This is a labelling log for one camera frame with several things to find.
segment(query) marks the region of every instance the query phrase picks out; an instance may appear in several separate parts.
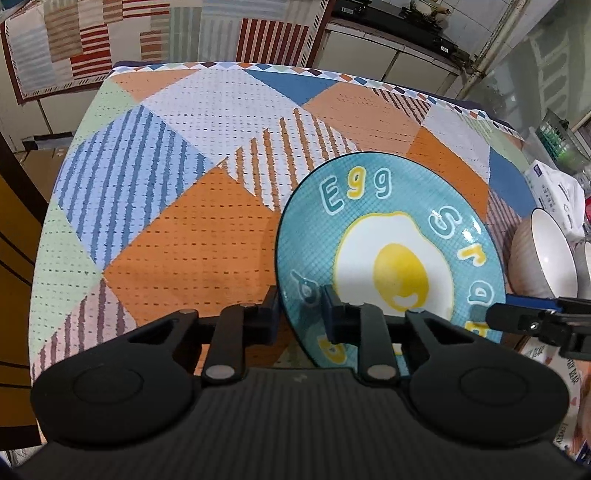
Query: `metal pipe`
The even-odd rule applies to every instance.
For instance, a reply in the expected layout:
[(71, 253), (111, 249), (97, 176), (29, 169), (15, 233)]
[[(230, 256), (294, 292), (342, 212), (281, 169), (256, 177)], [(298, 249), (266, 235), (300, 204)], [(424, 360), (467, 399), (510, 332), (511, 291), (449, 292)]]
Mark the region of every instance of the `metal pipe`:
[(579, 120), (573, 128), (571, 128), (571, 130), (573, 132), (576, 132), (579, 128), (581, 128), (586, 122), (587, 120), (589, 120), (591, 118), (591, 112), (589, 112), (587, 115), (585, 115), (581, 120)]
[(513, 2), (513, 9), (511, 13), (507, 17), (505, 24), (501, 27), (496, 35), (496, 38), (491, 42), (490, 46), (486, 53), (476, 62), (475, 64), (475, 72), (468, 77), (467, 82), (458, 93), (457, 98), (463, 99), (468, 90), (474, 86), (475, 83), (482, 80), (486, 75), (486, 69), (491, 65), (491, 63), (496, 58), (499, 50), (502, 48), (503, 43), (509, 37), (510, 33), (513, 31), (515, 24), (521, 18), (521, 14), (525, 7), (530, 3), (530, 0), (514, 0)]

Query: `patchwork tablecloth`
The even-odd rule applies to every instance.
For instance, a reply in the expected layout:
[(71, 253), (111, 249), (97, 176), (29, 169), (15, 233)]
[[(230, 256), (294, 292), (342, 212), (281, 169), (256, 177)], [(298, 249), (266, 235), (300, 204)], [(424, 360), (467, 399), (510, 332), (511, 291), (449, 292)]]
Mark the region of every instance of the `patchwork tablecloth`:
[[(515, 228), (535, 207), (515, 166), (527, 166), (521, 147), (484, 112), (345, 74), (119, 67), (86, 113), (51, 198), (31, 302), (31, 375), (183, 307), (210, 316), (261, 301), (275, 284), (275, 234), (290, 193), (352, 151), (399, 154), (441, 175), (486, 222), (506, 264)], [(291, 332), (280, 336), (284, 348)], [(249, 361), (271, 365), (281, 353)]]

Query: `orange triangle pattern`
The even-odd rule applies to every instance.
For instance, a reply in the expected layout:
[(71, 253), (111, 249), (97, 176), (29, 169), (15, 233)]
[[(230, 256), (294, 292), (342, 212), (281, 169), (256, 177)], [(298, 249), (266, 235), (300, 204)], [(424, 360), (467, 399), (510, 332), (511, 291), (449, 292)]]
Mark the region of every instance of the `orange triangle pattern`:
[(156, 72), (122, 73), (111, 78), (137, 102), (159, 92), (199, 70), (158, 70)]
[(275, 284), (279, 214), (215, 167), (111, 262), (110, 288), (143, 325), (181, 308), (213, 316)]
[(333, 85), (303, 108), (351, 139), (362, 151), (404, 155), (420, 127), (372, 89), (350, 83)]
[(486, 220), (488, 185), (429, 130), (419, 129), (406, 157), (447, 180), (472, 205), (482, 221)]

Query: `cardboard box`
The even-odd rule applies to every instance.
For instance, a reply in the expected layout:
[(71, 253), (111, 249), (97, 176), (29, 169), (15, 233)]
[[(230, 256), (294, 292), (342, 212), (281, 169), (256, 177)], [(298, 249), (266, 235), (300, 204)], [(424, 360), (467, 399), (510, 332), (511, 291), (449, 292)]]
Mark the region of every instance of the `cardboard box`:
[(66, 148), (31, 150), (22, 163), (22, 167), (31, 181), (48, 202), (53, 186), (56, 184), (61, 164), (66, 158), (66, 152)]

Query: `blue striped pattern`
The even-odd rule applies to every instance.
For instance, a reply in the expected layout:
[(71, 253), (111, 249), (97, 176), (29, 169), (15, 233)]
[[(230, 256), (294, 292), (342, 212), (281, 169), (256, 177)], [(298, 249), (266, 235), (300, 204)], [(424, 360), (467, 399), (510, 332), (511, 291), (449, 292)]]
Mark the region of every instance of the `blue striped pattern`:
[(214, 166), (140, 105), (68, 153), (54, 198), (104, 270)]

